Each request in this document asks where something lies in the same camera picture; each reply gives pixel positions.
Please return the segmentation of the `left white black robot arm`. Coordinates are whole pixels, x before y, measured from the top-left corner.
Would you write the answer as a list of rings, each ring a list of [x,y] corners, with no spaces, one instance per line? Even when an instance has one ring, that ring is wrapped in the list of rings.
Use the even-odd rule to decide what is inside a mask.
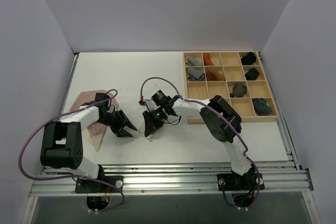
[[[110,111],[111,100],[106,93],[96,93],[93,101],[85,102],[77,111],[68,114],[67,118],[46,124],[40,153],[41,164],[86,177],[87,186],[92,191],[102,191],[106,185],[103,168],[84,157],[82,132],[94,123],[109,127],[116,137],[132,137],[125,127],[137,130],[122,110]]]

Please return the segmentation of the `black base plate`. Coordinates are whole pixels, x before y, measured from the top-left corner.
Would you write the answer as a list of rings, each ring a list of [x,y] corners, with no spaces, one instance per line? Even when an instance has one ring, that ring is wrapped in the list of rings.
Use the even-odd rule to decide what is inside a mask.
[[[264,190],[265,184],[262,174],[259,177],[260,181],[256,172],[246,173],[243,176],[233,172],[216,175],[218,189],[224,191],[250,191],[257,190],[257,188]]]
[[[94,194],[94,193],[117,193],[122,191],[124,177],[120,175],[107,176],[102,182],[81,179],[76,180],[75,193]]]

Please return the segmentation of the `orange rolled cloth upper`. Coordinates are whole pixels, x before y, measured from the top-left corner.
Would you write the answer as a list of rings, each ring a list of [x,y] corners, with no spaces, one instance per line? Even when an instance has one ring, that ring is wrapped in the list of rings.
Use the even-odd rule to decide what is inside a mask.
[[[203,61],[205,66],[213,66],[214,63],[211,60],[211,54],[209,52],[203,53]]]

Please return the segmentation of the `orange rolled cloth lower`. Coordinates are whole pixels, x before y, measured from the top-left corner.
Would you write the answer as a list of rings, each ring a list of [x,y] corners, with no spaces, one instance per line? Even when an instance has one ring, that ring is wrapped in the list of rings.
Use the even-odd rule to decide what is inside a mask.
[[[217,70],[206,70],[206,80],[207,81],[225,81],[225,77]]]

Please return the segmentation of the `aluminium frame rail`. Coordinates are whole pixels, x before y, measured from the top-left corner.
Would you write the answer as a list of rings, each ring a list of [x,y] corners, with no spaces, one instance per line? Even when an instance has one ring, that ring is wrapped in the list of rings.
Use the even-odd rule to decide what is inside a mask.
[[[104,165],[107,176],[123,177],[123,193],[128,195],[216,194],[217,175],[228,174],[228,163],[186,163],[150,165]],[[312,191],[309,171],[292,159],[258,162],[264,193]]]

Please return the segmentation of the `pink underwear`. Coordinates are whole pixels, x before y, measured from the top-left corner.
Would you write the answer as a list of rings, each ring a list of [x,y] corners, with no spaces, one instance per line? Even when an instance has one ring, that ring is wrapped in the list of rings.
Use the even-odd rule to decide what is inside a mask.
[[[91,105],[81,106],[84,102],[89,102],[94,100],[96,93],[106,93],[113,97],[112,93],[105,90],[93,90],[93,91],[83,91],[75,99],[73,105],[70,108],[70,114],[65,122],[79,122],[81,126],[82,137],[89,141],[91,145],[94,146],[96,152],[99,151],[102,144],[103,137],[107,130],[107,126],[98,122],[99,119],[99,104],[105,101],[100,101]],[[110,100],[111,105],[115,108],[118,107],[116,99]]]

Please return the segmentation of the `wooden compartment tray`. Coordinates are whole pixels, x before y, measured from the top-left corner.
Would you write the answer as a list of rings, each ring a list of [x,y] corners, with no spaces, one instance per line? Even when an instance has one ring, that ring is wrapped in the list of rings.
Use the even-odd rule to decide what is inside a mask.
[[[275,105],[275,100],[263,69],[261,59],[258,52],[252,51],[257,60],[253,65],[243,66],[241,57],[249,53],[249,51],[206,51],[211,54],[213,66],[205,66],[203,61],[203,53],[184,52],[184,79],[185,79],[185,95],[190,99],[211,99],[216,95],[223,97],[233,109],[240,115],[243,122],[273,122],[278,119],[278,111]],[[200,61],[203,66],[189,66],[187,57],[194,56]],[[224,75],[225,81],[188,81],[187,68],[195,68],[205,73],[206,70],[217,70]],[[245,78],[245,73],[256,68],[260,75],[254,81],[248,81]],[[233,86],[236,83],[244,83],[247,87],[247,92],[242,98],[231,98]],[[252,99],[263,98],[272,109],[270,116],[258,116],[254,110]]]

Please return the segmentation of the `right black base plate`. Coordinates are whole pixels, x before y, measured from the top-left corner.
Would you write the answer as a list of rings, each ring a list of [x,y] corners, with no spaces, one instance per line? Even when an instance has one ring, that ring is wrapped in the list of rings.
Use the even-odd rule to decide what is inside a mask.
[[[250,191],[257,190],[257,188],[264,190],[265,184],[262,174],[259,177],[260,181],[256,172],[246,173],[243,176],[233,172],[216,175],[218,189],[224,191]]]

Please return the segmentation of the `grey striped rolled cloth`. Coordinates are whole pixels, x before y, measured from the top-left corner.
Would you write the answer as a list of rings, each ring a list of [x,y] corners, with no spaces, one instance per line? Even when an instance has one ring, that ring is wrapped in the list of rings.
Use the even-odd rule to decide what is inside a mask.
[[[187,68],[188,81],[205,81],[205,73],[195,68]]]

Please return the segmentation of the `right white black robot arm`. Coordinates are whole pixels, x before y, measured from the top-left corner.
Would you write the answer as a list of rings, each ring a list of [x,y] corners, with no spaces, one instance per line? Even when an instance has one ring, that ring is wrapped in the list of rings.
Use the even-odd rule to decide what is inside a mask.
[[[190,116],[201,118],[210,134],[224,144],[230,159],[233,182],[236,187],[244,189],[252,182],[249,170],[252,161],[246,155],[248,147],[240,136],[242,119],[229,103],[220,95],[211,99],[195,100],[179,95],[170,98],[160,95],[155,98],[156,109],[142,113],[144,118],[144,136],[153,135],[164,125],[168,116]]]

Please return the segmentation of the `orange rolled cloth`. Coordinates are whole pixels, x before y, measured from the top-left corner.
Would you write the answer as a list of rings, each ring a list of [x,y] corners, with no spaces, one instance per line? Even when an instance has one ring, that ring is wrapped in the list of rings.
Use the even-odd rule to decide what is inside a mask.
[[[207,81],[225,81],[225,77],[217,70],[206,70],[206,80]]]
[[[203,53],[203,61],[205,66],[213,66],[214,63],[211,60],[211,54],[209,52]]]

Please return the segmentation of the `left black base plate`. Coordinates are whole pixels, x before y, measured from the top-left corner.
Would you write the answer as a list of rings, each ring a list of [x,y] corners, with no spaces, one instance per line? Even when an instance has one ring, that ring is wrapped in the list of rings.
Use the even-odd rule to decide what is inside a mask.
[[[75,193],[94,194],[94,193],[117,193],[122,191],[124,177],[120,175],[107,176],[102,182],[81,179],[76,180]]]

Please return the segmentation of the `blue striped rolled cloth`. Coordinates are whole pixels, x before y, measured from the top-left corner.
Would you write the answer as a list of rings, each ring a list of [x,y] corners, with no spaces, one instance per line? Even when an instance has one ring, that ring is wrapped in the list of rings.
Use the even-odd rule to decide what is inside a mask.
[[[253,107],[258,116],[270,116],[272,115],[272,109],[263,98],[253,98]]]

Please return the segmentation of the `dark grey rolled cloth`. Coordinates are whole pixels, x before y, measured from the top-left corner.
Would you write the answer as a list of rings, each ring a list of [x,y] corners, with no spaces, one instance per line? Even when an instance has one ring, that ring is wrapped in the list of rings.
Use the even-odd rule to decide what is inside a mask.
[[[247,92],[247,87],[244,83],[236,83],[230,93],[231,98],[242,98]]]

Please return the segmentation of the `black rolled cloth lower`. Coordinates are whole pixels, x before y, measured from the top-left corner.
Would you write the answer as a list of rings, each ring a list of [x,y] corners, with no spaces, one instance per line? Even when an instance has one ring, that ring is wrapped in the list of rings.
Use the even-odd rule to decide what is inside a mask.
[[[254,81],[259,77],[260,73],[256,68],[251,68],[245,73],[245,78],[248,81]]]

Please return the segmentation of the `black rolled cloth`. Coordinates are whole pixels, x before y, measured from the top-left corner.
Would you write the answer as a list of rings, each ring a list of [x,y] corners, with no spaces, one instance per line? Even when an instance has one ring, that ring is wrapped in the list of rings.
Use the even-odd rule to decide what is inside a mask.
[[[245,73],[245,78],[248,81],[254,81],[259,77],[260,73],[256,68],[251,68]]]
[[[240,60],[243,66],[253,65],[256,62],[257,57],[252,51],[250,51],[246,55],[242,56]]]

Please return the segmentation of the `black rolled cloth upper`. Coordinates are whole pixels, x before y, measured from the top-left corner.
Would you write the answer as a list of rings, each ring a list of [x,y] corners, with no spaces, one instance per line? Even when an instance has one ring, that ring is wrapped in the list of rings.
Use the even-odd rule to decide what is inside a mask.
[[[256,62],[257,57],[252,51],[250,51],[246,55],[242,56],[240,60],[243,66],[253,65]]]

